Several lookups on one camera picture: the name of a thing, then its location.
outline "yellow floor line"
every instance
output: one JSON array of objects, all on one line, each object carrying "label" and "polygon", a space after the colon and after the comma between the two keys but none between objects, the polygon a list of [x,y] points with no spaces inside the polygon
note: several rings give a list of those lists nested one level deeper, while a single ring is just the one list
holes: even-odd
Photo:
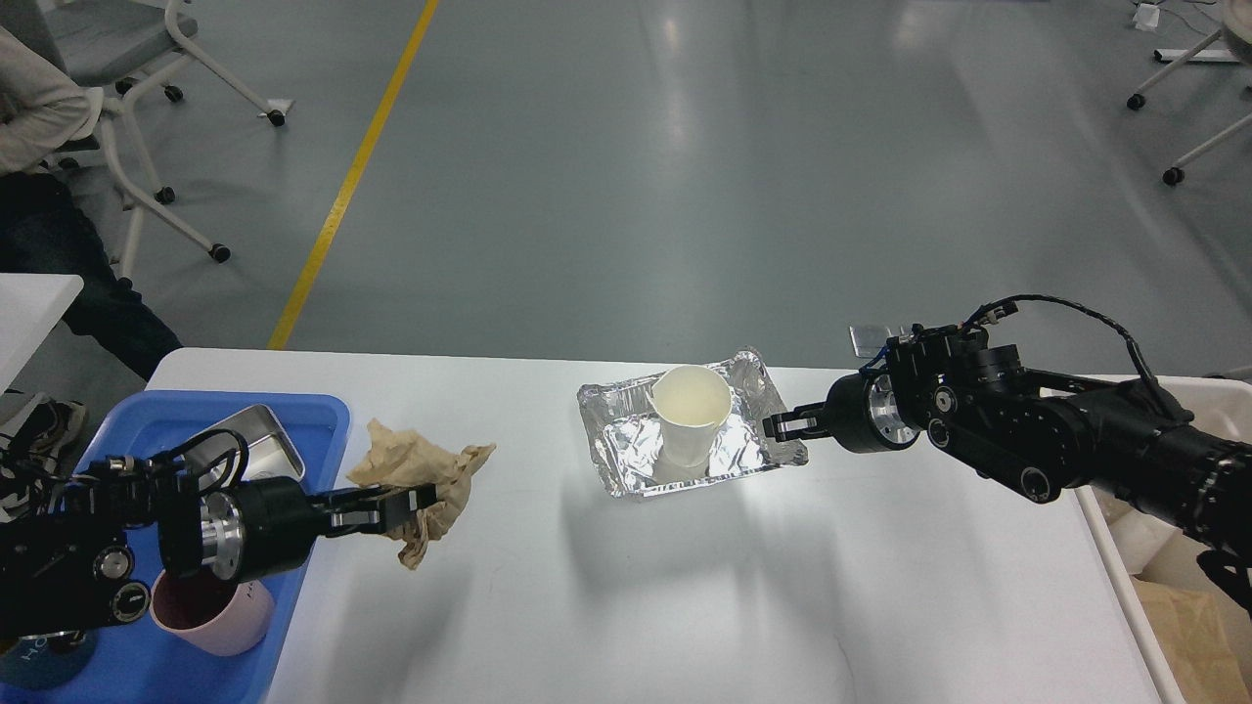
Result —
[{"label": "yellow floor line", "polygon": [[396,64],[396,71],[392,73],[391,81],[387,84],[387,91],[383,93],[383,99],[378,103],[378,109],[374,110],[374,119],[369,122],[369,129],[366,130],[366,137],[361,140],[361,147],[357,148],[357,155],[352,159],[352,167],[348,168],[348,174],[343,177],[343,184],[339,185],[339,195],[336,197],[334,204],[331,205],[331,212],[322,224],[322,232],[317,236],[317,242],[313,243],[313,251],[309,252],[309,258],[304,262],[304,268],[300,269],[300,277],[295,279],[295,288],[292,289],[292,296],[287,299],[287,306],[283,308],[283,314],[278,318],[274,333],[269,336],[269,344],[267,346],[269,349],[283,349],[287,347],[287,339],[292,336],[295,321],[300,317],[300,311],[309,297],[313,282],[317,281],[318,272],[322,271],[322,264],[326,262],[326,254],[331,249],[331,243],[334,242],[334,236],[339,232],[339,223],[343,220],[343,214],[348,210],[348,204],[352,203],[352,195],[357,192],[361,175],[369,164],[369,157],[374,152],[374,145],[378,144],[378,137],[387,124],[387,118],[391,115],[396,96],[399,94],[401,86],[404,85],[404,78],[408,76],[408,68],[413,64],[413,56],[417,55],[417,49],[422,45],[422,39],[426,36],[426,28],[429,26],[431,18],[434,16],[434,9],[438,5],[439,0],[426,1],[426,9],[422,10],[422,16],[417,20],[417,26],[413,28],[413,34],[408,38],[408,45],[404,46],[404,53]]}]

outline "pink cup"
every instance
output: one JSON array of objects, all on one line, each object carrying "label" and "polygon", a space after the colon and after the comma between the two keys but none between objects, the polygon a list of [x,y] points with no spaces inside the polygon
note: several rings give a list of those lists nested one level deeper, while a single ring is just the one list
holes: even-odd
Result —
[{"label": "pink cup", "polygon": [[162,571],[153,582],[153,621],[213,655],[238,655],[260,643],[273,613],[274,598],[259,581],[235,585],[200,570],[187,579]]}]

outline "sneaker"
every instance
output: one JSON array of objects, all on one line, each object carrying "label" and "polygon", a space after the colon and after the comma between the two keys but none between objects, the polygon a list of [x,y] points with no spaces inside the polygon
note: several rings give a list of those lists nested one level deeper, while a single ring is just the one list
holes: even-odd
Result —
[{"label": "sneaker", "polygon": [[30,505],[30,480],[18,479],[9,467],[0,465],[0,524],[19,519]]},{"label": "sneaker", "polygon": [[60,452],[78,440],[86,422],[86,406],[76,401],[48,400],[31,411],[9,442],[11,452],[43,460],[44,470],[58,472]]}]

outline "chair leg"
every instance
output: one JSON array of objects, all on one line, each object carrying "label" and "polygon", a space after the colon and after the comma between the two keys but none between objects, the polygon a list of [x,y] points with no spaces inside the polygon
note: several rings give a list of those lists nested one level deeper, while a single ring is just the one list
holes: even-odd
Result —
[{"label": "chair leg", "polygon": [[209,54],[204,49],[200,49],[198,44],[192,41],[189,36],[183,34],[183,30],[179,29],[178,26],[179,5],[182,5],[180,0],[169,0],[169,3],[165,5],[165,31],[169,33],[170,38],[173,38],[174,41],[179,46],[182,46],[184,51],[187,51],[192,56],[195,56],[198,61],[208,66],[208,69],[214,74],[217,74],[218,78],[227,81],[227,84],[230,85],[230,88],[235,89],[239,93],[239,95],[247,98],[248,101],[255,105],[262,113],[265,114],[272,113],[273,108],[269,106],[269,103],[264,98],[257,94],[257,91],[254,91],[253,89],[248,88],[248,85],[244,81],[235,78],[235,75],[232,74],[229,70],[227,70],[225,66],[219,64],[213,56],[209,56]]},{"label": "chair leg", "polygon": [[1132,110],[1138,110],[1139,108],[1142,108],[1143,104],[1147,103],[1147,99],[1143,96],[1144,91],[1147,91],[1153,85],[1161,83],[1167,75],[1178,70],[1183,64],[1189,61],[1192,56],[1203,51],[1206,48],[1208,48],[1209,44],[1217,41],[1221,36],[1222,36],[1222,30],[1218,29],[1213,34],[1209,34],[1204,39],[1201,39],[1199,44],[1188,49],[1186,53],[1183,53],[1183,55],[1178,56],[1173,61],[1169,61],[1169,64],[1166,68],[1152,74],[1152,78],[1143,81],[1138,88],[1134,89],[1134,94],[1131,95],[1131,98],[1126,101],[1126,106]]},{"label": "chair leg", "polygon": [[130,212],[130,222],[126,223],[126,238],[121,243],[121,259],[119,262],[120,274],[118,278],[129,284],[134,281],[135,256],[139,253],[139,236],[144,232],[144,209],[135,208]]},{"label": "chair leg", "polygon": [[1164,175],[1161,177],[1161,179],[1169,185],[1177,185],[1179,182],[1182,182],[1183,177],[1186,175],[1182,170],[1183,167],[1194,162],[1206,152],[1226,142],[1227,139],[1233,137],[1236,132],[1239,132],[1241,129],[1248,125],[1252,125],[1252,114],[1246,115],[1242,120],[1232,124],[1231,127],[1213,135],[1213,138],[1209,139],[1208,142],[1204,142],[1199,147],[1192,149],[1191,152],[1187,152],[1182,157],[1178,157],[1178,159],[1169,165],[1169,168],[1166,170]]},{"label": "chair leg", "polygon": [[[119,187],[121,187],[123,193],[125,195],[129,195],[130,199],[134,200],[136,205],[146,208],[154,215],[160,218],[165,224],[174,228],[175,232],[190,239],[198,247],[200,247],[210,256],[213,256],[214,259],[218,259],[218,257],[214,253],[222,249],[220,244],[210,242],[207,237],[200,234],[195,228],[187,224],[187,222],[184,222],[182,218],[172,213],[169,208],[154,200],[151,195],[144,193],[141,188],[139,188],[138,185],[135,185],[133,180],[126,178],[126,174],[121,170],[121,160],[118,158],[118,137],[113,129],[111,115],[103,118],[100,120],[99,127],[100,127],[100,148],[104,152],[104,160],[109,165],[109,173],[113,175],[113,179],[118,183]],[[138,234],[135,232],[131,232],[128,234],[128,242],[124,249],[124,252],[129,252],[131,254],[130,257],[131,261],[134,258],[134,249],[136,246],[138,246]],[[128,263],[126,256],[123,254],[123,272],[129,274],[131,266],[133,266],[131,263]]]},{"label": "chair leg", "polygon": [[174,59],[160,69],[151,71],[148,78],[131,86],[121,98],[121,125],[125,128],[130,143],[139,154],[139,163],[144,169],[144,175],[148,177],[148,185],[151,187],[153,195],[162,204],[174,202],[174,189],[163,184],[160,177],[156,175],[156,165],[153,163],[151,153],[148,152],[143,133],[139,132],[139,123],[135,120],[135,104],[158,85],[169,81],[174,74],[183,70],[190,63],[192,59],[189,56]]}]

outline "metal tray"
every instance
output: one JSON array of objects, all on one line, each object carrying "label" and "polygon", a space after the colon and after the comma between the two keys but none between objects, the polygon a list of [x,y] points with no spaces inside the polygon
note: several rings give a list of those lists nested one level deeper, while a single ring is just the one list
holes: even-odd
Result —
[{"label": "metal tray", "polygon": [[799,440],[775,442],[761,433],[761,420],[788,407],[756,349],[745,347],[730,360],[706,366],[730,383],[734,403],[714,441],[707,471],[691,479],[670,481],[672,475],[657,466],[661,428],[647,392],[664,372],[578,388],[591,461],[610,495],[646,499],[809,462]]},{"label": "metal tray", "polygon": [[[219,428],[233,430],[248,442],[248,466],[244,468],[242,480],[292,477],[300,481],[304,479],[304,462],[300,461],[300,453],[295,451],[292,438],[283,430],[283,425],[278,422],[278,417],[274,416],[274,411],[269,406],[264,403],[248,406],[202,432]],[[234,448],[234,438],[217,435],[188,450],[183,458],[188,466],[203,468],[224,452]],[[222,475],[225,466],[227,461],[223,460],[207,474],[200,475],[200,489],[212,485]]]}]

